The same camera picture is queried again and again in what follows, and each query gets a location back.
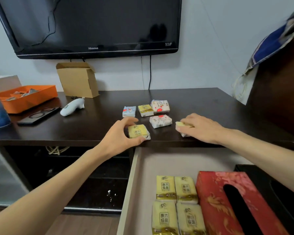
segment finger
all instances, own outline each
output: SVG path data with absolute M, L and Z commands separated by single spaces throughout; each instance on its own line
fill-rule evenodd
M 190 136 L 193 136 L 195 133 L 195 128 L 190 128 L 187 126 L 176 126 L 175 129 L 180 133 L 188 134 Z
M 191 124 L 191 125 L 194 125 L 194 118 L 185 118 L 185 119 L 181 119 L 181 122 L 182 123 L 185 123 L 185 124 Z
M 198 114 L 192 113 L 192 114 L 186 116 L 186 118 L 195 118 L 196 116 L 198 116 Z
M 138 119 L 135 117 L 125 117 L 121 120 L 121 125 L 123 127 L 132 126 L 132 125 L 135 125 L 135 122 L 137 122 L 137 121 L 138 121 Z
M 136 138 L 129 138 L 129 147 L 135 147 L 140 145 L 142 142 L 144 142 L 146 139 L 143 136 L 136 137 Z

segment person's right arm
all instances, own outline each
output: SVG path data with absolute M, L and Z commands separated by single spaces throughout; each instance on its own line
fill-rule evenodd
M 224 128 L 197 114 L 181 121 L 194 127 L 176 127 L 178 132 L 233 150 L 294 192 L 294 151 L 253 138 L 239 130 Z

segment yellow tissue pack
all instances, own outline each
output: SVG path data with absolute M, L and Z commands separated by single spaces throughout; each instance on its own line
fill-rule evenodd
M 198 195 L 192 177 L 174 177 L 176 197 L 178 202 L 198 204 Z
M 176 204 L 181 235 L 206 235 L 206 228 L 200 205 Z
M 189 128 L 193 128 L 194 126 L 192 126 L 191 124 L 185 124 L 183 122 L 175 122 L 175 126 L 185 126 L 185 127 L 189 127 Z M 181 133 L 182 137 L 190 137 L 188 134 L 185 134 L 185 133 Z
M 143 124 L 129 126 L 129 138 L 136 138 L 139 136 L 143 136 L 146 140 L 150 140 L 150 134 Z
M 158 201 L 172 200 L 176 202 L 174 176 L 157 176 L 156 199 Z
M 154 111 L 150 105 L 138 106 L 141 117 L 154 115 Z
M 178 235 L 175 203 L 155 201 L 152 207 L 152 234 Z

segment person's left arm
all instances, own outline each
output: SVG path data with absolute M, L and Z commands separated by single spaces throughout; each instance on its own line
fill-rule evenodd
M 117 121 L 103 140 L 76 162 L 0 212 L 0 235 L 43 235 L 90 174 L 107 159 L 141 144 L 145 138 L 129 139 L 126 126 L 138 119 Z

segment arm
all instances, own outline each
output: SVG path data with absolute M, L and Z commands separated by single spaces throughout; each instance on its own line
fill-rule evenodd
M 178 132 L 231 149 L 294 191 L 294 151 L 253 138 L 239 130 L 224 128 L 197 114 L 181 121 L 194 128 L 177 127 Z
M 103 140 L 76 162 L 0 212 L 0 235 L 43 235 L 90 174 L 105 160 L 141 144 L 145 138 L 129 139 L 124 127 L 138 120 L 117 121 Z

